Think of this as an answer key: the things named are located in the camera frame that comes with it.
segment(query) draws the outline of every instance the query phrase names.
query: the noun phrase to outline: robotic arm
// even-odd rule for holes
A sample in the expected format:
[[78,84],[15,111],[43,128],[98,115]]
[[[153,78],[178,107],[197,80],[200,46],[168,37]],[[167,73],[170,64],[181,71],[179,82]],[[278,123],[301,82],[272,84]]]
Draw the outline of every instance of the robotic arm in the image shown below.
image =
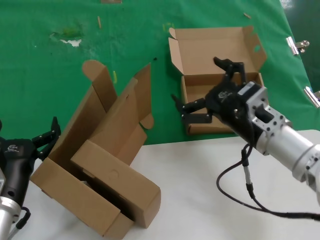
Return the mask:
[[[182,121],[211,123],[212,116],[217,117],[261,154],[277,159],[295,179],[306,182],[320,204],[320,145],[293,130],[291,122],[269,105],[265,87],[253,81],[247,83],[243,62],[217,57],[213,60],[225,74],[204,98],[182,104],[172,95]],[[240,84],[232,81],[234,73],[240,74]],[[207,114],[193,113],[203,108]]]
[[[12,239],[27,223],[31,214],[23,204],[35,161],[38,158],[43,161],[49,155],[60,135],[60,126],[54,117],[51,130],[32,140],[0,137],[0,240]],[[18,221],[22,210],[26,214]]]

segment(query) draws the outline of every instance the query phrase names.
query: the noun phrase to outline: brown cardboard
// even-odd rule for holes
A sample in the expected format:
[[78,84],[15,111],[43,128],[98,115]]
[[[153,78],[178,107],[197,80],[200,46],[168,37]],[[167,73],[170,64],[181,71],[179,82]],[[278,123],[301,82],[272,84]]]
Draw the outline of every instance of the brown cardboard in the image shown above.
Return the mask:
[[[267,55],[253,30],[253,26],[169,29],[173,37],[169,37],[171,60],[184,75],[181,80],[184,103],[203,98],[212,87],[221,82],[224,71],[215,65],[214,57],[244,62],[247,81],[263,86],[259,70]],[[232,131],[213,117],[210,124],[189,124],[187,132],[205,134]]]
[[[95,64],[98,63],[90,61],[90,65]],[[89,140],[130,165],[147,139],[147,135],[139,125],[140,121],[145,128],[153,127],[150,65],[144,67],[131,79]]]
[[32,181],[102,236],[122,239],[124,232],[127,233],[134,223],[121,214],[118,208],[49,158],[35,171]]
[[128,202],[134,220],[147,228],[160,208],[160,188],[90,140],[71,161]]
[[[148,227],[161,201],[159,187],[129,167],[147,139],[140,124],[146,129],[154,124],[150,65],[132,78],[119,97],[106,66],[89,60],[82,69],[92,86],[31,181],[101,236],[122,239],[135,219]],[[104,159],[95,159],[95,148],[103,152]],[[108,166],[113,163],[113,171],[130,177],[121,174],[110,184],[90,167],[79,168],[72,157],[105,172],[112,172]],[[125,186],[138,189],[140,200]]]

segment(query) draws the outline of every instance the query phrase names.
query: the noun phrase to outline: black cable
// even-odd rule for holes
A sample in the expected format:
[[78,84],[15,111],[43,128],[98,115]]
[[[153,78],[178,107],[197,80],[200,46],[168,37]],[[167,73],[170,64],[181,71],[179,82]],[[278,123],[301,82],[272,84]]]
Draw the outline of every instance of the black cable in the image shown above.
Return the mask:
[[255,207],[255,206],[251,206],[251,205],[249,205],[249,204],[247,204],[247,203],[244,203],[244,202],[236,199],[235,197],[233,197],[233,196],[231,196],[230,194],[226,193],[226,192],[221,188],[221,186],[220,186],[220,180],[221,180],[221,178],[222,178],[226,173],[228,173],[228,172],[230,172],[231,170],[235,169],[236,167],[240,166],[240,165],[242,164],[242,162],[243,162],[243,161],[241,160],[241,161],[237,162],[236,164],[228,167],[228,168],[227,168],[226,170],[224,170],[222,173],[220,173],[220,175],[217,177],[216,182],[215,182],[215,183],[216,183],[216,186],[217,186],[217,188],[219,189],[219,191],[220,191],[223,195],[225,195],[225,196],[228,197],[229,199],[235,201],[236,203],[241,204],[241,205],[243,205],[243,206],[245,206],[245,207],[247,207],[247,208],[253,209],[253,210],[257,210],[257,211],[260,211],[260,212],[264,212],[261,208],[257,208],[257,207]]
[[27,207],[23,206],[21,209],[25,211],[25,214],[24,214],[23,218],[21,218],[15,225],[15,227],[19,230],[22,229],[26,225],[27,221],[29,220],[29,218],[31,216],[30,210]]
[[269,213],[281,218],[287,218],[287,219],[313,219],[315,221],[320,221],[320,214],[316,213],[310,213],[310,212],[277,212],[277,211],[271,211],[267,208],[265,208],[258,200],[254,197],[253,201],[260,207],[262,210],[264,210],[265,213]]
[[235,197],[231,196],[230,194],[226,193],[220,186],[220,180],[221,178],[227,174],[228,172],[230,172],[231,170],[235,169],[236,167],[240,166],[241,164],[244,167],[248,167],[249,166],[249,156],[252,152],[253,149],[253,144],[254,144],[254,131],[253,131],[253,126],[252,124],[250,125],[251,128],[251,141],[250,144],[246,144],[244,146],[244,148],[241,150],[241,161],[237,162],[236,164],[228,167],[226,170],[224,170],[216,179],[216,186],[218,188],[218,190],[224,194],[226,197],[228,197],[229,199],[235,201],[236,203],[239,203],[245,207],[248,207],[250,209],[256,210],[256,211],[260,211],[260,212],[264,212],[264,213],[269,213],[281,218],[287,218],[287,219],[312,219],[315,221],[320,221],[320,214],[316,214],[316,213],[310,213],[310,212],[277,212],[277,211],[271,211],[269,209],[267,209],[266,207],[264,207],[257,199],[256,196],[254,194],[254,187],[253,184],[246,184],[246,189],[250,195],[250,197],[252,198],[252,200],[260,207],[254,207],[252,205],[249,205],[247,203],[244,203],[238,199],[236,199]]

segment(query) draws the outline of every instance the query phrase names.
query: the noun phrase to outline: debris on cloth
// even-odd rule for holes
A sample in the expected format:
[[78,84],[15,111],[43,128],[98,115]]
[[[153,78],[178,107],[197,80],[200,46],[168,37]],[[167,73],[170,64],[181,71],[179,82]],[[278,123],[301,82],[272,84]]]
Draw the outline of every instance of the debris on cloth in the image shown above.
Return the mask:
[[65,43],[65,44],[71,44],[72,47],[79,47],[80,43],[82,42],[82,39],[79,39],[79,40],[63,40],[63,39],[60,39],[61,42]]
[[122,4],[122,0],[101,0],[102,4]]
[[98,16],[98,24],[99,24],[99,28],[101,29],[102,26],[101,26],[100,16]]
[[243,15],[245,15],[248,19],[251,19],[251,16],[246,14],[245,12],[243,13]]

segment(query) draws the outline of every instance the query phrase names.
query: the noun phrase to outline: circular mark on cardboard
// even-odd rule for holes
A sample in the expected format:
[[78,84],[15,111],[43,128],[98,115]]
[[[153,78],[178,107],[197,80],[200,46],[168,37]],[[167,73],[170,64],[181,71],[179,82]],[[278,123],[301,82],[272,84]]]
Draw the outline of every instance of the circular mark on cardboard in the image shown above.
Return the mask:
[[110,180],[114,180],[119,178],[119,173],[117,170],[113,169],[107,174],[107,176]]

